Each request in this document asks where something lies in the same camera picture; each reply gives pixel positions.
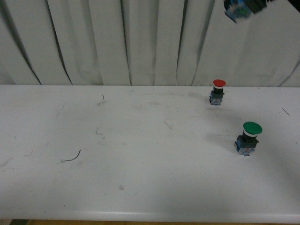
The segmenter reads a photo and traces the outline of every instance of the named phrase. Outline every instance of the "white table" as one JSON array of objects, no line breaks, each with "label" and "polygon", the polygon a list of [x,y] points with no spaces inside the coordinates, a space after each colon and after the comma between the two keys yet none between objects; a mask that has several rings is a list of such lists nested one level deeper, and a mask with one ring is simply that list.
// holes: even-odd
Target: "white table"
[{"label": "white table", "polygon": [[0,218],[300,223],[300,88],[211,90],[0,86]]}]

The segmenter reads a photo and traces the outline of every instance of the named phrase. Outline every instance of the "floor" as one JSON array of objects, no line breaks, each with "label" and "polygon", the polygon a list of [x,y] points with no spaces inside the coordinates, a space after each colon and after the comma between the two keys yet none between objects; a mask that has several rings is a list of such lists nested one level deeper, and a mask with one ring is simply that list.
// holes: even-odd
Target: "floor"
[{"label": "floor", "polygon": [[0,225],[271,225],[237,223],[159,223],[159,222],[113,222],[113,221],[71,221],[71,220],[0,220]]}]

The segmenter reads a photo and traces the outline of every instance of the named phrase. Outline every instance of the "red button cap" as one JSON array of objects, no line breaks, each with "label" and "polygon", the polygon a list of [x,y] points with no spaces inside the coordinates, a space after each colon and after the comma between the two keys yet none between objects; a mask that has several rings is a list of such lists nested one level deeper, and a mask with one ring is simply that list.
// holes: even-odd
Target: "red button cap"
[{"label": "red button cap", "polygon": [[226,85],[226,82],[223,80],[214,80],[214,85],[216,85],[217,87],[223,87]]}]

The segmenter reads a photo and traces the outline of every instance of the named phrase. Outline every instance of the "curtain fold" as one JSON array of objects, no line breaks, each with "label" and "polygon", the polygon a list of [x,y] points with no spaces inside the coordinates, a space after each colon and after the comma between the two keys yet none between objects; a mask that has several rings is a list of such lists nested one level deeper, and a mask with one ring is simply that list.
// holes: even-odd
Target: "curtain fold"
[{"label": "curtain fold", "polygon": [[46,1],[6,1],[33,71],[42,84],[71,84],[60,60]]},{"label": "curtain fold", "polygon": [[154,85],[158,0],[123,1],[127,58],[132,85]]},{"label": "curtain fold", "polygon": [[39,84],[0,17],[0,83]]},{"label": "curtain fold", "polygon": [[278,0],[238,24],[222,13],[216,1],[193,85],[221,78],[230,86],[279,86],[299,61],[298,11]]},{"label": "curtain fold", "polygon": [[189,0],[177,65],[179,86],[191,86],[210,22],[214,0]]},{"label": "curtain fold", "polygon": [[300,13],[223,0],[1,0],[0,83],[300,86]]},{"label": "curtain fold", "polygon": [[48,0],[66,71],[74,85],[102,85],[89,2]]},{"label": "curtain fold", "polygon": [[130,85],[121,2],[90,0],[90,13],[104,85]]},{"label": "curtain fold", "polygon": [[155,85],[176,86],[184,0],[160,0],[158,6]]}]

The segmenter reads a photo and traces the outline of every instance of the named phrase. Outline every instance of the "green button cap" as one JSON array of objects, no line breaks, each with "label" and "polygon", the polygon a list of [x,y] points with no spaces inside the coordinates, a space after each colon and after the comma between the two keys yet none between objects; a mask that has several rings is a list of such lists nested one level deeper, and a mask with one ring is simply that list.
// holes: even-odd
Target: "green button cap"
[{"label": "green button cap", "polygon": [[252,135],[260,134],[263,131],[263,128],[254,122],[246,122],[244,123],[243,127],[249,134]]}]

